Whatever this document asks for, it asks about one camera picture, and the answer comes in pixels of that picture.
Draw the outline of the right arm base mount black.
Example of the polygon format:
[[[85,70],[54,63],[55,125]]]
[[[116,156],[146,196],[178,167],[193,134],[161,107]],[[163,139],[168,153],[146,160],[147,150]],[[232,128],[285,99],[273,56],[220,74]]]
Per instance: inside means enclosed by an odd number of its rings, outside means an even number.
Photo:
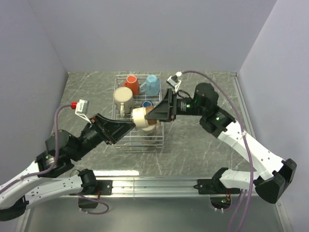
[[[213,179],[198,179],[193,186],[199,195],[209,195],[211,206],[215,210],[227,210],[232,207],[232,195],[237,194],[237,201],[242,195],[239,188],[226,188],[220,181]]]

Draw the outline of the beige patterned mug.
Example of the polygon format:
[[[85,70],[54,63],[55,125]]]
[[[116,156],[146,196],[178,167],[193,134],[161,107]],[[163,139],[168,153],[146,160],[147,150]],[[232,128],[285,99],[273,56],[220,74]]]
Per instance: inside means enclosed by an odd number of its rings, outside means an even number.
[[[160,122],[150,125],[146,128],[139,129],[140,137],[145,144],[154,144],[157,140],[157,131],[160,128]]]

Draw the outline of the green interior floral mug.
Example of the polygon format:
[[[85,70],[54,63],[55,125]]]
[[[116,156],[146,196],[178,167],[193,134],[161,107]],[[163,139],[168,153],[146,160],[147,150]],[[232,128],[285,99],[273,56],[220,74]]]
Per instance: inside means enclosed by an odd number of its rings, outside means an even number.
[[[133,92],[127,87],[119,87],[113,93],[114,104],[120,117],[131,113],[134,108]]]

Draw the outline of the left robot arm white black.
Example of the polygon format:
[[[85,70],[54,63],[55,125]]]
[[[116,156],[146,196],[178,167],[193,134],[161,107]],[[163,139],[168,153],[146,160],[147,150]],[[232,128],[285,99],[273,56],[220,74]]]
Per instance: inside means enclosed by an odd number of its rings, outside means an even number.
[[[20,217],[36,204],[62,195],[88,195],[98,190],[94,172],[83,169],[66,180],[49,183],[74,167],[86,154],[104,142],[113,145],[135,128],[133,121],[112,120],[95,114],[79,137],[66,130],[54,132],[46,140],[46,150],[19,175],[0,187],[0,219]]]

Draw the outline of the dark blue faceted mug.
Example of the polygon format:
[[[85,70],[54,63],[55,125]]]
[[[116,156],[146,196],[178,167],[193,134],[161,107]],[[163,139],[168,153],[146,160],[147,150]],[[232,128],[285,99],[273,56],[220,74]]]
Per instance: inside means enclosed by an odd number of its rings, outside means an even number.
[[[150,106],[154,106],[154,104],[151,101],[143,101],[140,106],[141,107],[150,107]]]

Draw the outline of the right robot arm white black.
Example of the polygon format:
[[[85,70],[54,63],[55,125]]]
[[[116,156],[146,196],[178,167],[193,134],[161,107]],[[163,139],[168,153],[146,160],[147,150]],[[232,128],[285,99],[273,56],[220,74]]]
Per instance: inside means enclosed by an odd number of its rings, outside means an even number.
[[[229,145],[244,159],[253,163],[253,172],[218,170],[208,184],[198,180],[195,188],[200,194],[208,189],[211,194],[224,193],[231,189],[253,188],[258,196],[268,203],[276,203],[291,184],[297,164],[292,159],[283,159],[261,145],[227,111],[218,106],[219,95],[210,83],[197,84],[193,98],[177,98],[168,89],[163,100],[145,116],[148,120],[170,122],[177,115],[200,116],[202,128],[215,138]]]

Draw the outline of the light blue mug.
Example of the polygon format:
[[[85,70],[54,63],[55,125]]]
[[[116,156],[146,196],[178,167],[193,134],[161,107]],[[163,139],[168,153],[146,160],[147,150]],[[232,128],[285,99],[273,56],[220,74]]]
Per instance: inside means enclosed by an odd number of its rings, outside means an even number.
[[[140,92],[145,92],[149,96],[156,96],[160,91],[160,80],[156,75],[149,75],[146,81],[140,85]]]

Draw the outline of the orange mug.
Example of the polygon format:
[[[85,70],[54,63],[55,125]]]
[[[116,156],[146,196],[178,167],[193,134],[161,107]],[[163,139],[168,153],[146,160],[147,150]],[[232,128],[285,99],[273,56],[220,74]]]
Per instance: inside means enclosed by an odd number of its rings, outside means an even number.
[[[131,89],[134,96],[137,96],[140,93],[140,85],[137,77],[134,75],[128,76],[126,81],[122,84],[122,87]]]

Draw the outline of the stainless steel cup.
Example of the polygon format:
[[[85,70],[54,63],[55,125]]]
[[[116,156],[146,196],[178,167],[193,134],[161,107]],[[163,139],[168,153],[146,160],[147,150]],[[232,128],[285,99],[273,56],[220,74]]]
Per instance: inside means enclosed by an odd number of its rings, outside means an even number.
[[[132,110],[131,118],[135,123],[137,129],[146,128],[150,125],[156,124],[157,120],[147,120],[145,115],[154,109],[154,106],[150,107],[139,107]]]

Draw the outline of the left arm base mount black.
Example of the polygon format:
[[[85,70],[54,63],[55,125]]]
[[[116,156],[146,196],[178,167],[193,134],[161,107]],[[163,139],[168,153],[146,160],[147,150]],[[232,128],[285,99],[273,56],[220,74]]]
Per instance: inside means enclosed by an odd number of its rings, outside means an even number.
[[[92,199],[99,201],[103,196],[110,196],[112,194],[112,188],[112,180],[98,180],[97,186],[90,195],[93,196]],[[98,206],[98,203],[79,197],[78,206],[84,210],[94,210]]]

